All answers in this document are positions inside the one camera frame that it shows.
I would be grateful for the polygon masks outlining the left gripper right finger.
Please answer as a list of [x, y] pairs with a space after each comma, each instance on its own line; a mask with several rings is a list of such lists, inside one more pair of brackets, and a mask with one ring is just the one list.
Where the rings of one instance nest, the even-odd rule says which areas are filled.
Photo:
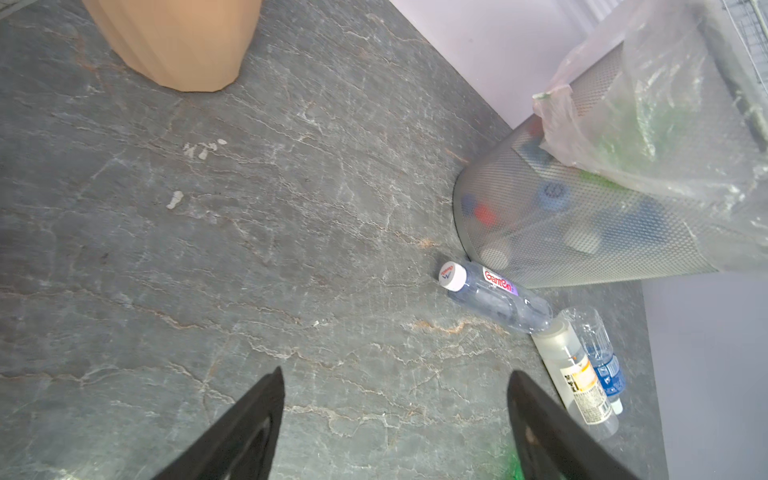
[[507, 405], [525, 479], [637, 479], [521, 370], [511, 373]]

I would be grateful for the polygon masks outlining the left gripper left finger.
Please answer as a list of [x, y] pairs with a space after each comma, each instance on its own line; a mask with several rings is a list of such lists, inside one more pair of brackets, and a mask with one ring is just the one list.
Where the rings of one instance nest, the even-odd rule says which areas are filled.
[[157, 479], [267, 480], [285, 402], [281, 368], [262, 377]]

